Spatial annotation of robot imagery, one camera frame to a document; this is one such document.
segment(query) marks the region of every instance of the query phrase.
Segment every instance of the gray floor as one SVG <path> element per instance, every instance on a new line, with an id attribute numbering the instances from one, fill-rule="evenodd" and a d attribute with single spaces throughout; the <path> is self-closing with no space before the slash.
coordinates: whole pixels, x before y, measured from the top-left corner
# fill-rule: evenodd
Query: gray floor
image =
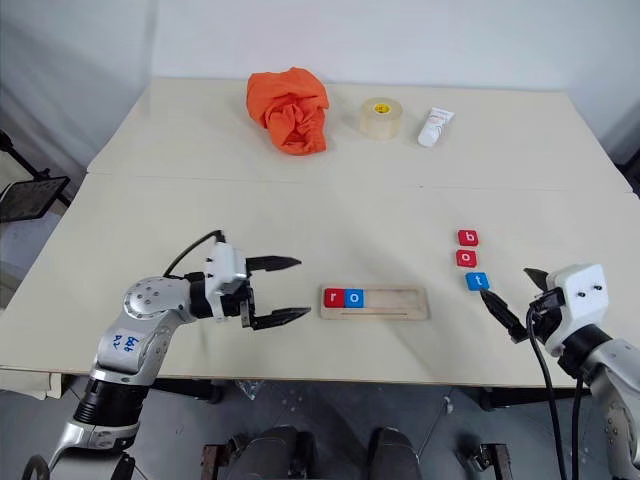
<path id="1" fill-rule="evenodd" d="M 61 400 L 41 402 L 0 393 L 0 478 L 19 478 L 33 453 L 48 458 L 85 382 L 78 379 Z M 485 412 L 470 398 L 472 393 L 458 388 L 372 383 L 267 382 L 254 401 L 235 386 L 226 390 L 218 405 L 152 391 L 130 449 L 138 468 L 134 478 L 198 479 L 204 444 L 279 424 L 315 434 L 323 478 L 362 478 L 369 435 L 382 425 L 397 427 L 409 437 L 425 480 L 494 478 L 489 472 L 465 471 L 456 458 L 458 445 L 473 437 L 507 443 L 516 480 L 558 478 L 546 404 Z M 445 396 L 453 404 L 450 414 Z M 571 402 L 561 401 L 559 408 L 569 465 Z M 581 426 L 582 478 L 610 478 L 603 424 L 591 398 L 583 402 Z"/>

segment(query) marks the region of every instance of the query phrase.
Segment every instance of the white curtain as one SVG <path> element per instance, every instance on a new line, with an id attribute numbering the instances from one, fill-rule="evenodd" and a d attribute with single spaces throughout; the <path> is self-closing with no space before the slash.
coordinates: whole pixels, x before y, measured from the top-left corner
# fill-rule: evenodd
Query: white curtain
<path id="1" fill-rule="evenodd" d="M 2 0 L 0 128 L 71 193 L 149 75 L 154 0 Z"/>

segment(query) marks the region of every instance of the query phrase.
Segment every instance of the white wall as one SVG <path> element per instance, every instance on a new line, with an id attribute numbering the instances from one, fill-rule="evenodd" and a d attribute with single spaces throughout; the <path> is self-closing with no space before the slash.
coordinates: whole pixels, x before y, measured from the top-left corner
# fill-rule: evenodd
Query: white wall
<path id="1" fill-rule="evenodd" d="M 616 161 L 640 147 L 638 0 L 160 0 L 153 65 L 169 76 L 298 65 L 328 81 L 562 89 Z"/>
<path id="2" fill-rule="evenodd" d="M 325 81 L 567 90 L 624 162 L 640 147 L 638 52 L 638 0 L 2 0 L 0 127 L 77 183 L 150 68 L 298 65 Z"/>

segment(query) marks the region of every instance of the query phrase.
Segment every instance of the black cable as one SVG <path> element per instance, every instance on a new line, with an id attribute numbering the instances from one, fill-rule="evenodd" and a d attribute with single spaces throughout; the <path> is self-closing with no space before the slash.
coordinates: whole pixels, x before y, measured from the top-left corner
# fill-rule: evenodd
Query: black cable
<path id="1" fill-rule="evenodd" d="M 544 377 L 544 383 L 547 387 L 547 395 L 549 396 L 549 411 L 551 412 L 551 423 L 553 424 L 553 438 L 556 444 L 556 457 L 558 457 L 558 469 L 560 470 L 560 478 L 567 480 L 567 470 L 564 465 L 564 453 L 562 451 L 562 436 L 560 434 L 560 421 L 558 419 L 558 407 L 556 406 L 556 396 L 553 392 L 553 383 L 551 382 L 551 375 L 549 375 L 549 369 L 547 363 L 544 361 L 542 352 L 536 340 L 535 333 L 533 331 L 533 308 L 529 308 L 527 312 L 527 333 L 529 335 L 529 341 L 533 352 L 536 354 L 540 369 L 542 370 L 542 376 Z"/>
<path id="2" fill-rule="evenodd" d="M 180 261 L 186 257 L 191 250 L 193 250 L 194 248 L 196 248 L 198 245 L 200 245 L 201 243 L 206 242 L 207 240 L 209 240 L 211 237 L 216 237 L 216 239 L 219 242 L 224 242 L 224 235 L 222 234 L 222 230 L 214 230 L 213 232 L 209 232 L 207 233 L 204 237 L 199 238 L 198 240 L 196 240 L 195 242 L 193 242 L 191 245 L 189 245 L 187 248 L 185 248 L 182 253 L 180 255 L 178 255 L 176 257 L 176 259 L 171 262 L 171 264 L 167 267 L 167 269 L 164 271 L 164 273 L 162 274 L 163 277 L 169 277 L 171 275 L 171 272 L 173 271 L 173 269 L 176 267 L 176 265 L 178 265 L 178 263 L 180 263 Z"/>
<path id="3" fill-rule="evenodd" d="M 573 410 L 571 412 L 571 479 L 580 478 L 580 456 L 578 443 L 580 441 L 580 400 L 582 399 L 582 376 L 576 381 L 576 391 L 573 397 Z"/>

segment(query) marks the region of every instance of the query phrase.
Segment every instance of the tape label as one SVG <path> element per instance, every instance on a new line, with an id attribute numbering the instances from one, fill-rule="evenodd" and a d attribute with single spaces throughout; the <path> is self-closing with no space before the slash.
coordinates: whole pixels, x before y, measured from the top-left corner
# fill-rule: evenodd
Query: tape label
<path id="1" fill-rule="evenodd" d="M 391 105 L 388 105 L 386 103 L 376 103 L 373 106 L 373 109 L 380 114 L 385 114 L 385 113 L 389 113 L 391 111 Z"/>

